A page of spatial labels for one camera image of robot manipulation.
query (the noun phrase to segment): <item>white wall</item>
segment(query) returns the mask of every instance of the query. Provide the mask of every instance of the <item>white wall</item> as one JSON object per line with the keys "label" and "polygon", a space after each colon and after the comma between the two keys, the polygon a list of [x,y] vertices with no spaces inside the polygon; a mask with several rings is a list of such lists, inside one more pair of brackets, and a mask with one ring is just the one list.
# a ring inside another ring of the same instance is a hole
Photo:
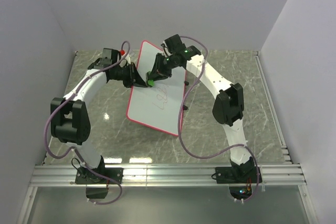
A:
{"label": "white wall", "polygon": [[50,101],[62,95],[73,51],[45,0],[0,0],[1,223],[15,223],[44,156]]}
{"label": "white wall", "polygon": [[288,0],[261,50],[261,63],[319,220],[335,223],[335,0]]}
{"label": "white wall", "polygon": [[213,49],[260,49],[286,0],[47,0],[76,49],[176,33]]}

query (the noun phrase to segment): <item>whiteboard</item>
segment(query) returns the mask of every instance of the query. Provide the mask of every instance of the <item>whiteboard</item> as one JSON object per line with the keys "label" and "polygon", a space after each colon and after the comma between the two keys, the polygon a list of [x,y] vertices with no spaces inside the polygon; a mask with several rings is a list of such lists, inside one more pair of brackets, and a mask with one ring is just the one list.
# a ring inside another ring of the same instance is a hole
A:
{"label": "whiteboard", "polygon": [[[146,80],[146,73],[152,70],[158,52],[162,51],[155,45],[142,42],[137,69],[143,80]],[[132,87],[127,118],[178,136],[177,118],[184,95],[185,74],[186,70],[178,67],[172,70],[172,77],[156,81],[151,88]]]}

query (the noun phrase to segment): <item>green object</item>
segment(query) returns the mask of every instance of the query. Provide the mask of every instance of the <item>green object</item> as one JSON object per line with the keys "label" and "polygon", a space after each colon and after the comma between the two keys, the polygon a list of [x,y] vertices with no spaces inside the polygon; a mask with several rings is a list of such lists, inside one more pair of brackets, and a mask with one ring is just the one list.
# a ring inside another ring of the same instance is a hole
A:
{"label": "green object", "polygon": [[154,86],[154,81],[153,80],[148,80],[147,84],[152,87],[152,86]]}

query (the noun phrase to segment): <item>gray marble surface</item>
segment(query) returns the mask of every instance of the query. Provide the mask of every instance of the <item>gray marble surface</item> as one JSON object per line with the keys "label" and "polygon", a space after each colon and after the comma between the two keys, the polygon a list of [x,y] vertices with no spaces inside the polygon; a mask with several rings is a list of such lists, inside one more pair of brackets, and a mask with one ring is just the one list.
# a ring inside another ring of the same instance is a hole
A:
{"label": "gray marble surface", "polygon": [[[86,68],[101,51],[77,53],[66,93],[83,77]],[[244,132],[248,146],[259,163],[283,163],[281,144],[252,51],[210,50],[208,62],[226,79],[244,88]],[[194,77],[187,75],[192,82]],[[120,81],[110,81],[88,106],[91,122],[89,140],[107,163],[229,163],[229,153],[212,159],[190,157],[177,137],[131,122],[126,118],[130,89]],[[187,148],[197,155],[216,153],[228,146],[225,132],[212,116],[214,100],[203,84],[198,84],[187,99],[189,110],[183,116],[182,137]],[[57,139],[50,144],[54,153],[66,150]],[[47,164],[69,164],[73,153],[61,160],[47,156]]]}

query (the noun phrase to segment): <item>red border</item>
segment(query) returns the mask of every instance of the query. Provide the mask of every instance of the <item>red border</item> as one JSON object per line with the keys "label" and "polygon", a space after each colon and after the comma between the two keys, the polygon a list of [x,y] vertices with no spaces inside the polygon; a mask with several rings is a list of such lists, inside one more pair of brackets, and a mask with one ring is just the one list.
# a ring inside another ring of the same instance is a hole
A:
{"label": "red border", "polygon": [[[140,52],[139,52],[139,56],[138,56],[138,62],[136,63],[136,68],[138,68],[138,65],[139,65],[140,54],[141,54],[141,50],[142,50],[142,46],[143,46],[143,43],[144,43],[144,42],[147,42],[148,44],[151,44],[152,46],[154,46],[154,47],[156,47],[157,49],[161,50],[161,48],[157,47],[156,45],[150,43],[150,42],[147,41],[147,40],[144,40],[144,41],[141,43],[141,48],[140,48]],[[169,134],[169,135],[179,136],[179,135],[172,134],[171,132],[167,132],[167,131],[158,129],[158,128],[156,128],[156,127],[147,125],[147,124],[145,124],[145,123],[141,123],[141,122],[139,122],[139,121],[136,121],[136,120],[131,119],[131,118],[128,116],[128,111],[129,111],[129,108],[130,108],[130,103],[131,103],[132,93],[133,93],[133,86],[132,86],[132,88],[131,88],[131,94],[130,94],[130,98],[128,99],[128,105],[127,105],[127,111],[126,111],[126,117],[127,117],[128,120],[130,120],[131,122],[139,123],[139,124],[141,124],[141,125],[144,125],[144,126],[147,126],[147,127],[149,127],[149,128],[155,129],[155,130],[157,130],[157,131],[161,131],[161,132],[167,133],[167,134]],[[182,119],[183,119],[183,111],[182,111],[182,115],[181,115],[181,129],[182,129],[182,123],[183,123]]]}

